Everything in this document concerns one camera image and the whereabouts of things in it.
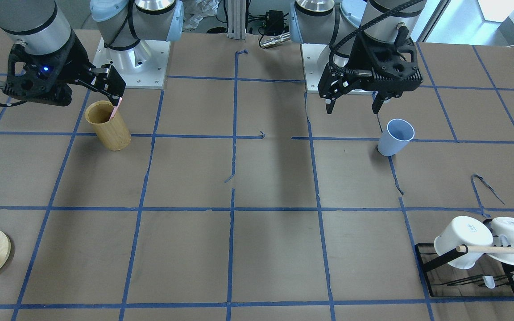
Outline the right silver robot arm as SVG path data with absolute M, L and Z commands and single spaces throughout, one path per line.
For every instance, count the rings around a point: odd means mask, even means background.
M 175 42 L 182 34 L 184 5 L 179 0 L 92 0 L 90 11 L 103 48 L 118 57 L 113 63 L 91 63 L 54 0 L 0 0 L 0 28 L 13 41 L 0 90 L 16 100 L 13 106 L 68 106 L 70 85 L 100 93 L 118 106 L 126 89 L 122 73 L 139 71 L 149 62 L 146 41 Z M 121 62 L 123 55 L 132 57 L 134 65 Z

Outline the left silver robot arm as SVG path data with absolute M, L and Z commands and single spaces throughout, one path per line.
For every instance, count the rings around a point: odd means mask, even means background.
M 423 82 L 410 35 L 424 0 L 296 0 L 290 37 L 301 44 L 305 82 L 331 114 L 349 93 L 373 93 L 383 104 Z

